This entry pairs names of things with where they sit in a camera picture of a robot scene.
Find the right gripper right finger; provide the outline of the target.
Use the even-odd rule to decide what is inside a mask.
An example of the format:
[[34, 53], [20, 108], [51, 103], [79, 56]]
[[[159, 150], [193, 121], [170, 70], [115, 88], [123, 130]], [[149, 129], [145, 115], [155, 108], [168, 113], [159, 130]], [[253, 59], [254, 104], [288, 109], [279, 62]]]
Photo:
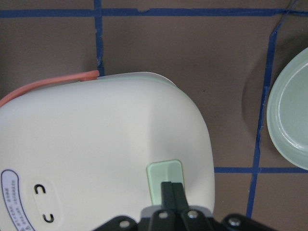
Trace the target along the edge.
[[172, 189], [174, 194], [175, 211], [182, 212], [189, 208], [185, 189], [182, 183], [172, 183]]

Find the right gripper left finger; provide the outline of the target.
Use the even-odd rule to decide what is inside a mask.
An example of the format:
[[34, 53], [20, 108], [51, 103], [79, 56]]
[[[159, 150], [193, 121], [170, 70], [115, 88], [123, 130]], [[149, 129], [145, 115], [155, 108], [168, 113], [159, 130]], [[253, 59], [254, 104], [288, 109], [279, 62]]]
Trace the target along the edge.
[[164, 209], [174, 210], [174, 193], [170, 181], [161, 183], [161, 206]]

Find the green plate near right arm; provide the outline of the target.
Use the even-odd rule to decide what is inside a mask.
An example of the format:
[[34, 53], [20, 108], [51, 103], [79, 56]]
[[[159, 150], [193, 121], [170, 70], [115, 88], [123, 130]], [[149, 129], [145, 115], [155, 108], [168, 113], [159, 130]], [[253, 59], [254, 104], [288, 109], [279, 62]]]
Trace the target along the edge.
[[293, 165], [308, 168], [308, 51], [280, 72], [269, 94], [267, 127], [277, 151]]

